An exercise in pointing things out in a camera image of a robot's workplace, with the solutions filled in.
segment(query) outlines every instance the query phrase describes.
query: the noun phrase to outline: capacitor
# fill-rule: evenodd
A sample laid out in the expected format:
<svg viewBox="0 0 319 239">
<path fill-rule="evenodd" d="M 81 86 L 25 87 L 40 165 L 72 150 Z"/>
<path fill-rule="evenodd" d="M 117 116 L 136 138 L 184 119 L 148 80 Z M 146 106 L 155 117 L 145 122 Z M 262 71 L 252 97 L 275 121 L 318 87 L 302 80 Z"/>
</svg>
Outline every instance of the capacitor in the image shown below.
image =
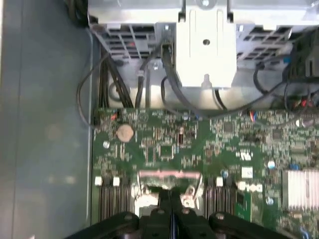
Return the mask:
<svg viewBox="0 0 319 239">
<path fill-rule="evenodd" d="M 310 126 L 314 126 L 315 120 L 314 119 L 303 119 L 301 124 L 304 128 L 307 128 Z"/>
<path fill-rule="evenodd" d="M 291 163 L 291 164 L 289 164 L 289 169 L 291 169 L 291 170 L 299 170 L 299 166 L 297 164 Z"/>
<path fill-rule="evenodd" d="M 184 128 L 179 128 L 179 134 L 178 134 L 178 144 L 183 144 L 184 142 Z"/>
<path fill-rule="evenodd" d="M 276 167 L 275 162 L 274 161 L 268 161 L 267 167 L 269 169 L 274 169 Z"/>
<path fill-rule="evenodd" d="M 273 205 L 274 204 L 274 199 L 273 198 L 271 198 L 271 197 L 267 197 L 266 198 L 266 204 L 267 205 Z"/>
<path fill-rule="evenodd" d="M 227 171 L 227 170 L 222 170 L 222 171 L 221 171 L 221 176 L 222 176 L 223 178 L 228 178 L 228 171 Z"/>
</svg>

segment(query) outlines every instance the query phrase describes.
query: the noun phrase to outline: blue capacitor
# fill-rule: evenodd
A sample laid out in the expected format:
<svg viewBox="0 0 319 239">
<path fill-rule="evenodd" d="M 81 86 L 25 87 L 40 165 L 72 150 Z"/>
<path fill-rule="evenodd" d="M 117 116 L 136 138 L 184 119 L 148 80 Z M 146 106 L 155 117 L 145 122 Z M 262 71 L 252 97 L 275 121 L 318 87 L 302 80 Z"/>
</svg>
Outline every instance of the blue capacitor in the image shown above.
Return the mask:
<svg viewBox="0 0 319 239">
<path fill-rule="evenodd" d="M 289 164 L 289 169 L 291 169 L 291 170 L 299 170 L 299 166 L 297 164 L 291 163 L 291 164 Z"/>
</svg>

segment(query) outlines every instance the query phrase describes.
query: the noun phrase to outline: screw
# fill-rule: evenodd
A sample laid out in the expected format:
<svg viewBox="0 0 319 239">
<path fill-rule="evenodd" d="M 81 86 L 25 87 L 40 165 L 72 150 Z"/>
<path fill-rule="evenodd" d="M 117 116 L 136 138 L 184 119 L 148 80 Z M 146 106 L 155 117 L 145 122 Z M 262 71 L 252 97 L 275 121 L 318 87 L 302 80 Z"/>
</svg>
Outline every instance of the screw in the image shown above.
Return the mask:
<svg viewBox="0 0 319 239">
<path fill-rule="evenodd" d="M 274 199 L 272 199 L 271 197 L 266 198 L 266 204 L 267 205 L 273 205 L 274 204 Z"/>
<path fill-rule="evenodd" d="M 181 212 L 184 213 L 184 214 L 189 214 L 189 209 L 188 208 L 183 208 L 181 210 Z"/>
<path fill-rule="evenodd" d="M 110 142 L 104 141 L 104 142 L 103 142 L 103 147 L 104 147 L 104 148 L 109 148 L 109 147 L 110 147 Z"/>
<path fill-rule="evenodd" d="M 208 6 L 209 0 L 202 0 L 201 3 L 203 4 L 203 6 Z"/>
<path fill-rule="evenodd" d="M 224 220 L 225 216 L 221 213 L 217 213 L 216 214 L 216 218 L 219 219 L 219 220 Z"/>
<path fill-rule="evenodd" d="M 128 214 L 124 217 L 125 220 L 129 221 L 129 220 L 132 220 L 132 215 Z"/>
<path fill-rule="evenodd" d="M 244 31 L 244 25 L 240 25 L 239 28 L 238 28 L 238 31 L 239 32 L 243 32 Z"/>
<path fill-rule="evenodd" d="M 157 70 L 159 69 L 159 65 L 158 65 L 158 63 L 154 63 L 154 65 L 153 65 L 153 69 L 154 69 L 155 71 L 157 71 Z"/>
</svg>

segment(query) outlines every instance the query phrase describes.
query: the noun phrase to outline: resistor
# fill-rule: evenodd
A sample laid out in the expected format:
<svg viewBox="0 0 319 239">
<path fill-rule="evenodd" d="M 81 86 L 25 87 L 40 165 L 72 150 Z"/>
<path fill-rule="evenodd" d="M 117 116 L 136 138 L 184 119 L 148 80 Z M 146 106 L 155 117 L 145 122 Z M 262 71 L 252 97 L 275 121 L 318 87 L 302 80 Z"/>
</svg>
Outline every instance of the resistor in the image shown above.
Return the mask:
<svg viewBox="0 0 319 239">
<path fill-rule="evenodd" d="M 184 128 L 179 128 L 179 134 L 178 134 L 178 144 L 181 145 L 184 142 Z"/>
</svg>

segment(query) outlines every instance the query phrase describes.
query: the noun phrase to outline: sticker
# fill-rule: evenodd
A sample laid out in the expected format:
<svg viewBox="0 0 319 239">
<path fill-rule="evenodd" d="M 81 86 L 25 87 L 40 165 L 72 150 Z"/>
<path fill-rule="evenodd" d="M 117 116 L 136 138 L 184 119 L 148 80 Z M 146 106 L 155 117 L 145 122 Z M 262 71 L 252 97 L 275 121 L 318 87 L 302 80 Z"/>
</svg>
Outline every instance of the sticker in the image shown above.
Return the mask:
<svg viewBox="0 0 319 239">
<path fill-rule="evenodd" d="M 102 185 L 102 177 L 99 177 L 99 176 L 95 177 L 94 185 L 101 186 Z"/>
<path fill-rule="evenodd" d="M 253 178 L 253 167 L 241 167 L 242 178 Z"/>
<path fill-rule="evenodd" d="M 113 178 L 113 186 L 118 187 L 120 185 L 120 178 L 119 177 L 114 177 Z"/>
</svg>

